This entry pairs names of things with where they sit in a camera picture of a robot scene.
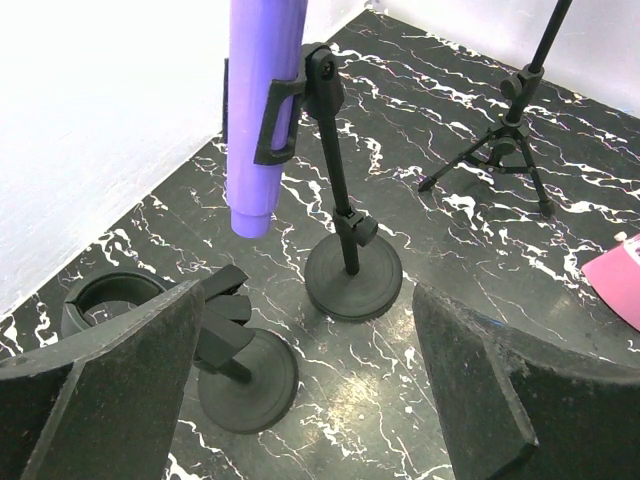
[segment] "tripod leg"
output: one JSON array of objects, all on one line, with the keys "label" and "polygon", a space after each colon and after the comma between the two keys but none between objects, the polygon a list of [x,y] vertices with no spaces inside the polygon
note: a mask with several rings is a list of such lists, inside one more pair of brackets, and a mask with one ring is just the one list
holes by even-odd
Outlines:
[{"label": "tripod leg", "polygon": [[533,185],[536,188],[536,192],[538,194],[538,204],[540,205],[540,213],[545,218],[550,218],[556,213],[556,207],[553,205],[553,202],[547,195],[546,190],[544,189],[544,184],[542,180],[540,180],[540,175],[538,174],[538,170],[536,168],[536,164],[533,161],[533,154],[531,153],[531,147],[527,143],[526,139],[521,139],[518,144],[520,145],[520,150],[522,151],[522,156],[524,157],[524,161],[529,167],[529,175],[531,175],[531,180],[533,180]]},{"label": "tripod leg", "polygon": [[484,137],[482,137],[476,143],[471,145],[464,152],[460,153],[456,158],[451,160],[449,163],[447,163],[444,167],[442,167],[436,173],[434,173],[433,175],[429,175],[428,177],[425,177],[420,182],[420,185],[418,185],[418,192],[422,193],[422,192],[431,190],[431,188],[433,188],[433,186],[438,182],[440,178],[446,175],[451,169],[453,169],[453,167],[458,165],[460,162],[463,162],[468,155],[471,155],[480,147],[485,145],[494,134],[495,132],[493,130],[490,130],[489,132],[487,132],[487,134]]}]

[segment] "marble floor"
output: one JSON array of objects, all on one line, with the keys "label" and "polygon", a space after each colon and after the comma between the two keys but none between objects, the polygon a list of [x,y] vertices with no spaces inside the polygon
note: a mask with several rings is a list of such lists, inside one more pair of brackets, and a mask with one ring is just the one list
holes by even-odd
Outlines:
[{"label": "marble floor", "polygon": [[404,264],[402,292],[384,317],[336,323],[307,299],[302,269],[332,229],[333,203],[317,129],[303,118],[268,236],[231,232],[225,146],[215,138],[0,320],[0,356],[15,355],[59,339],[63,297],[95,268],[137,265],[176,281],[229,262],[245,270],[251,325],[297,352],[295,405],[272,430],[228,434],[204,416],[192,372],[165,479],[453,479],[413,325],[416,282],[563,347],[640,366],[640,335],[580,272],[616,233],[640,229],[640,120],[541,85],[528,114],[553,220],[535,213],[533,185],[521,176],[462,166],[419,196],[422,176],[505,111],[498,85],[512,70],[371,11],[331,42],[344,63],[338,126],[353,202]]}]

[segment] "black round base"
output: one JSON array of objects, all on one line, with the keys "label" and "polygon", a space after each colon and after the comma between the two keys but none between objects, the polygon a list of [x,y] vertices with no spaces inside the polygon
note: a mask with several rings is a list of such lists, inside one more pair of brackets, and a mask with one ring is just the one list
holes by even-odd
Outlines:
[{"label": "black round base", "polygon": [[551,200],[539,201],[538,205],[540,205],[540,214],[544,218],[551,218],[556,213],[556,206],[553,204]]},{"label": "black round base", "polygon": [[402,263],[393,247],[379,236],[358,248],[360,272],[345,271],[338,235],[329,235],[311,251],[304,268],[313,305],[334,320],[364,322],[382,316],[398,298]]},{"label": "black round base", "polygon": [[432,177],[425,177],[418,185],[418,192],[428,192],[437,183],[437,180]]},{"label": "black round base", "polygon": [[228,432],[252,435],[273,427],[298,393],[298,363],[291,347],[274,333],[257,328],[251,343],[233,359],[251,371],[251,381],[243,384],[200,370],[202,409]]}]

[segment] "black clamp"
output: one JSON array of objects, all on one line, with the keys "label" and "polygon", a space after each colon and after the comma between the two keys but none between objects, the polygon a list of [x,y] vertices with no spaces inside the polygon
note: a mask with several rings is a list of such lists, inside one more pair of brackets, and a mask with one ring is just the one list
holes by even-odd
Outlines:
[{"label": "black clamp", "polygon": [[333,224],[341,238],[351,236],[361,247],[366,247],[378,233],[378,222],[353,207],[348,215],[340,215],[334,208]]},{"label": "black clamp", "polygon": [[[271,82],[267,97],[267,105],[262,118],[262,128],[260,129],[260,136],[258,137],[258,144],[256,147],[256,156],[254,159],[254,163],[256,165],[281,165],[294,157],[296,150],[296,138],[298,135],[298,123],[302,114],[302,108],[305,106],[305,103],[307,103],[312,94],[310,91],[312,90],[312,86],[308,81],[309,66],[317,53],[322,53],[322,51],[327,50],[331,53],[330,48],[321,43],[303,45],[302,54],[300,55],[300,63],[298,65],[298,76],[296,79],[292,81],[273,80]],[[272,139],[276,129],[278,116],[280,115],[283,104],[289,98],[293,98],[293,101],[287,141],[283,148],[273,150],[271,147]]]},{"label": "black clamp", "polygon": [[522,114],[531,103],[543,76],[544,67],[534,72],[531,64],[527,64],[522,70],[500,82],[500,93],[511,102],[509,111],[502,117],[505,127],[516,128],[522,124]]}]

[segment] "purple cylinder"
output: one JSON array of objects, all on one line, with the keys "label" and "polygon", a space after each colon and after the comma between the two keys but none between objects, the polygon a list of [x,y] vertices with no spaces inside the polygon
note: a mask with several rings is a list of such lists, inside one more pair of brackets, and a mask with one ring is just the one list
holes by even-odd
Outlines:
[{"label": "purple cylinder", "polygon": [[[231,228],[265,235],[278,205],[282,165],[253,163],[273,79],[298,73],[308,0],[232,0],[227,123],[227,203]],[[292,98],[280,110],[272,148],[285,146]]]}]

